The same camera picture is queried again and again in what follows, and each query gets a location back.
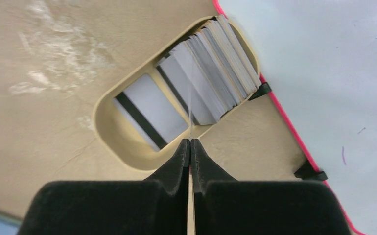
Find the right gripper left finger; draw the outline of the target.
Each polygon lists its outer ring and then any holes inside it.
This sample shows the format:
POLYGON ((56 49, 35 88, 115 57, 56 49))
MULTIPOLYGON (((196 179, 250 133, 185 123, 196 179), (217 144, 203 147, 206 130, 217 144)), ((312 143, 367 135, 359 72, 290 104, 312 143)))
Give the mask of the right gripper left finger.
POLYGON ((140 181, 53 181, 33 198, 21 235, 185 235, 190 141, 140 181))

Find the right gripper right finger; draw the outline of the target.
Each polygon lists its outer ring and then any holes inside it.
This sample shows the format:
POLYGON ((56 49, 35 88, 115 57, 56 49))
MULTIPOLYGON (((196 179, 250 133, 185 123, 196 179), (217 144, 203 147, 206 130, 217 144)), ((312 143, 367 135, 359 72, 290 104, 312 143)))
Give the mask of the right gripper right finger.
POLYGON ((190 143, 198 235, 348 235, 340 205, 317 181, 239 181, 190 143))

